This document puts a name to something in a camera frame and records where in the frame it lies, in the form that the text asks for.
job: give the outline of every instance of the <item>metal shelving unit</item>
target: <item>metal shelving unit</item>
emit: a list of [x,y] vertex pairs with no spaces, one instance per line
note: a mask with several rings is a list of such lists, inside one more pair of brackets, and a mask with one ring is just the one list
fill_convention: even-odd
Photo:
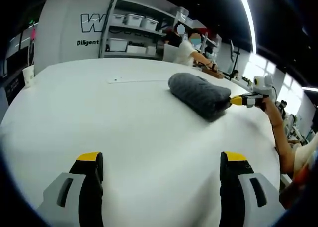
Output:
[[127,30],[136,30],[136,31],[140,31],[140,32],[144,32],[144,33],[150,33],[150,34],[154,34],[157,36],[161,36],[164,37],[165,34],[162,32],[157,32],[157,31],[152,31],[152,30],[148,30],[148,29],[144,29],[142,27],[135,27],[135,26],[129,26],[126,24],[110,24],[110,27],[115,27],[115,28],[121,28],[121,29],[127,29]]
[[[101,33],[98,57],[104,58],[104,57],[119,57],[120,56],[120,57],[138,57],[138,58],[147,58],[147,59],[158,58],[157,55],[156,56],[149,56],[147,54],[136,54],[134,56],[133,53],[106,52],[106,43],[107,43],[110,28],[132,30],[132,31],[135,31],[138,33],[144,33],[144,34],[150,35],[151,37],[154,37],[155,39],[158,39],[160,37],[165,36],[165,34],[163,34],[161,32],[147,30],[147,29],[144,29],[141,27],[128,26],[125,24],[122,24],[122,25],[110,24],[109,18],[111,18],[111,16],[114,14],[115,9],[124,10],[124,11],[128,11],[131,13],[135,13],[135,14],[139,14],[139,15],[153,18],[159,22],[157,25],[157,29],[161,29],[164,23],[171,24],[171,26],[172,26],[178,22],[177,18],[174,15],[169,14],[166,11],[162,11],[158,8],[152,7],[150,5],[146,5],[146,4],[136,2],[136,1],[131,1],[131,0],[112,0],[110,2],[108,9],[107,9],[106,19],[104,21],[104,25],[103,25],[103,29],[102,29],[102,33]],[[192,28],[192,27],[188,26],[187,24],[184,24],[184,25],[187,28]],[[216,43],[214,41],[210,40],[207,37],[207,35],[208,35],[208,33],[203,35],[204,41],[202,43],[201,49],[198,49],[198,51],[201,54],[203,53],[203,51],[204,51],[203,48],[205,47],[205,44],[207,42],[216,46]]]
[[134,13],[142,13],[143,15],[148,17],[165,18],[172,21],[175,20],[175,16],[173,16],[172,14],[169,14],[155,7],[131,0],[118,0],[116,7],[118,9],[127,10]]

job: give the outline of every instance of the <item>rolled cloth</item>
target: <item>rolled cloth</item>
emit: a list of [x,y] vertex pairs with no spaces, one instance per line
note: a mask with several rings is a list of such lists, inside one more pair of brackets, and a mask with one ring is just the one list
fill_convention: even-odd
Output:
[[231,106],[231,91],[212,85],[206,79],[190,73],[176,73],[170,77],[168,85],[171,93],[207,120]]

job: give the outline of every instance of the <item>monitor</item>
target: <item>monitor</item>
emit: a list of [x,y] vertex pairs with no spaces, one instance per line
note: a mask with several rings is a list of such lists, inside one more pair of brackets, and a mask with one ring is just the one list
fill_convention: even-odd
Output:
[[234,62],[234,46],[232,40],[230,40],[230,56],[231,56],[231,61]]

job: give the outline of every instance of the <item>paper cup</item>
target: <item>paper cup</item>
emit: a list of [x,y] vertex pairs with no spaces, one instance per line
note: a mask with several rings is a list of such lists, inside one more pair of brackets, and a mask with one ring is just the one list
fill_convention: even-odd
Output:
[[24,68],[22,72],[23,72],[25,87],[26,88],[31,87],[34,83],[34,66],[29,66],[27,68]]

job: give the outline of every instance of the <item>wall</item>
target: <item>wall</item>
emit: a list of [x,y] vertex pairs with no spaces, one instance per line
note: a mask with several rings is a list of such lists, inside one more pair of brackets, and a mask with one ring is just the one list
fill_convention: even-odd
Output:
[[6,51],[5,60],[4,60],[4,68],[3,68],[3,76],[7,75],[7,62],[6,59],[12,56],[19,50],[19,43],[20,43],[21,33],[11,39],[8,50]]
[[[217,64],[218,64],[218,68],[221,71],[230,73],[230,65],[232,63],[231,59],[230,59],[230,51],[231,51],[231,47],[229,44],[227,43],[222,43],[221,47],[219,49],[218,52],[218,56],[217,56]],[[242,75],[244,73],[246,64],[248,62],[249,59],[249,55],[250,53],[248,51],[245,51],[243,49],[240,49],[240,55],[238,57],[238,62],[237,62],[237,66],[236,66],[236,70],[238,70],[238,72]]]
[[304,136],[308,134],[311,128],[315,111],[316,108],[311,103],[309,98],[304,94],[302,104],[297,113],[297,117],[299,118],[299,121],[297,121],[297,125],[300,133]]
[[277,96],[282,88],[284,77],[285,77],[285,73],[283,73],[281,70],[276,68],[275,74],[273,75],[273,83],[277,92]]
[[[106,14],[111,0],[47,0],[39,20],[35,73],[59,62],[98,57],[99,45],[77,46],[77,40],[99,41],[101,32],[82,32],[81,15]],[[174,7],[166,0],[134,0],[161,10]]]

